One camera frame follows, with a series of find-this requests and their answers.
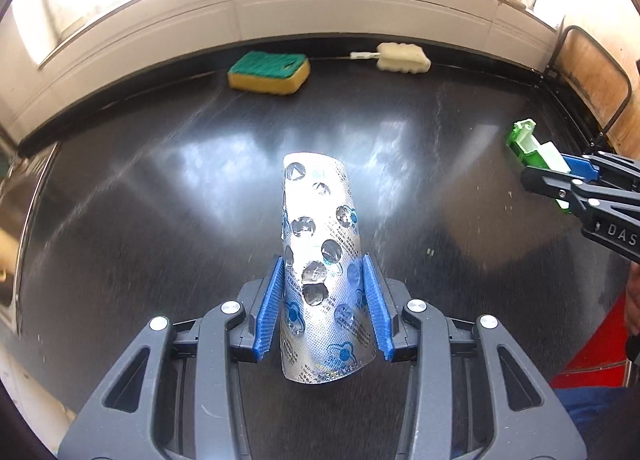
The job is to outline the green yellow sponge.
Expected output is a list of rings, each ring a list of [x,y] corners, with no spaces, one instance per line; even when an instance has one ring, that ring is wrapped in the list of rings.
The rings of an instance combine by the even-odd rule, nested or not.
[[[295,94],[310,74],[310,63],[299,53],[250,51],[227,73],[232,89],[288,96]]]

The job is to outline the silver pill blister pack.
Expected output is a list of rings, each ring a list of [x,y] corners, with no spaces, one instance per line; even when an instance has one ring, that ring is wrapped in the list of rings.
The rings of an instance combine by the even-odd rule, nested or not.
[[[352,188],[340,161],[311,152],[285,155],[282,185],[282,370],[330,383],[376,355]]]

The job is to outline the cream sponge bottle brush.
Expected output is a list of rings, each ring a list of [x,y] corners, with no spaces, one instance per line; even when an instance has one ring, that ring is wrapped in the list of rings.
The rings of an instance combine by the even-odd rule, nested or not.
[[[352,51],[349,59],[375,60],[381,71],[405,74],[427,73],[432,65],[420,46],[404,42],[381,42],[375,51]]]

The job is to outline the blue jeans leg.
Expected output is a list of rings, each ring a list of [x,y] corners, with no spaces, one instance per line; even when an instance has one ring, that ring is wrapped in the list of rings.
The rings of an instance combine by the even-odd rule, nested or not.
[[[556,390],[589,459],[639,458],[639,385]]]

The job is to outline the stainless steel sink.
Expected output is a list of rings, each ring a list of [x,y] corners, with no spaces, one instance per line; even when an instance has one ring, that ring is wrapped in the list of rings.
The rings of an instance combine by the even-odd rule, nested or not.
[[[30,223],[58,144],[30,159],[1,153],[1,322],[20,333],[20,287]]]

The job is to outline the green white small box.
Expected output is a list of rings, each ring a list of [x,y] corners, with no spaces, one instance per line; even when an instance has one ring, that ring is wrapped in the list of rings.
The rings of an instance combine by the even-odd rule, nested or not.
[[[517,121],[506,138],[506,146],[512,150],[524,167],[570,175],[568,165],[552,141],[540,143],[534,135],[536,122],[532,119]]]

